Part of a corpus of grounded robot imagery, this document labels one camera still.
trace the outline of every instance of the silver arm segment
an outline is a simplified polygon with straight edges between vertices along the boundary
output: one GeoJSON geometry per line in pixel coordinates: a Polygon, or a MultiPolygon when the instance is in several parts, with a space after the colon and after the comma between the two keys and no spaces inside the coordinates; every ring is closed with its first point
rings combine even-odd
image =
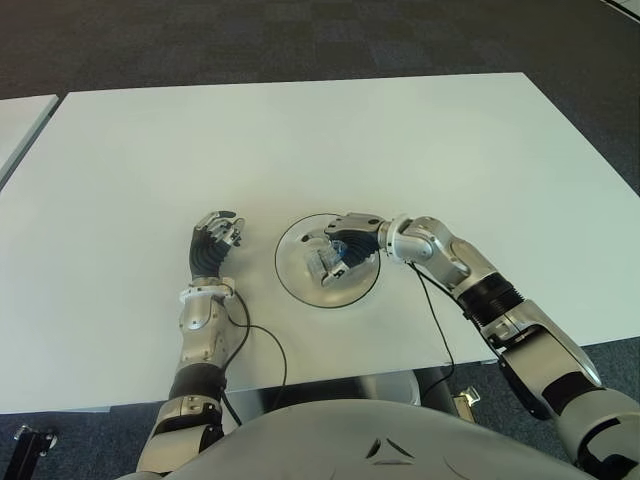
{"type": "Polygon", "coordinates": [[[234,281],[220,278],[220,266],[238,246],[244,219],[211,212],[193,229],[189,264],[193,280],[180,294],[182,351],[169,400],[156,418],[140,455],[138,472],[171,472],[223,436],[220,401],[226,388],[229,316],[234,281]]]}
{"type": "Polygon", "coordinates": [[[597,478],[640,475],[638,403],[603,388],[584,351],[473,245],[431,217],[384,221],[350,213],[325,233],[347,245],[344,268],[356,267],[380,248],[398,262],[426,269],[499,356],[525,408],[537,418],[553,419],[572,461],[597,478]]]}

